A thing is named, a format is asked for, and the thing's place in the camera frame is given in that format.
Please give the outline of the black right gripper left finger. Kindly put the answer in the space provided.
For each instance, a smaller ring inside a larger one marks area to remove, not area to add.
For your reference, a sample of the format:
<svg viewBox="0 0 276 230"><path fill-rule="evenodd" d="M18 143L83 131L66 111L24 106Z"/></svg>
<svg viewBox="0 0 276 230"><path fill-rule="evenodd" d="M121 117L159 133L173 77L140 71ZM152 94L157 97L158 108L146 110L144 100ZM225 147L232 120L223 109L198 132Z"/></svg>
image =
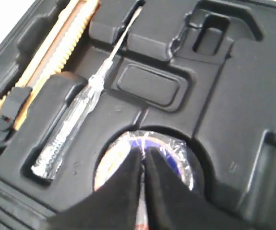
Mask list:
<svg viewBox="0 0 276 230"><path fill-rule="evenodd" d="M141 186L142 154L130 151L99 189L71 208L47 219L48 230L133 230Z"/></svg>

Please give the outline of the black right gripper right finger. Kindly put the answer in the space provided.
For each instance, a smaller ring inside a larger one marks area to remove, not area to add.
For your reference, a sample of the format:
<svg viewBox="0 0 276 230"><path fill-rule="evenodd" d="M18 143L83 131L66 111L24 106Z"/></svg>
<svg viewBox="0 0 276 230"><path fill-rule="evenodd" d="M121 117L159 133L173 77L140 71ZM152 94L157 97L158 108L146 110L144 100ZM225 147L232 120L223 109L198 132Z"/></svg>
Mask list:
<svg viewBox="0 0 276 230"><path fill-rule="evenodd" d="M151 230L246 230L248 225L190 191L158 150L145 155L145 198Z"/></svg>

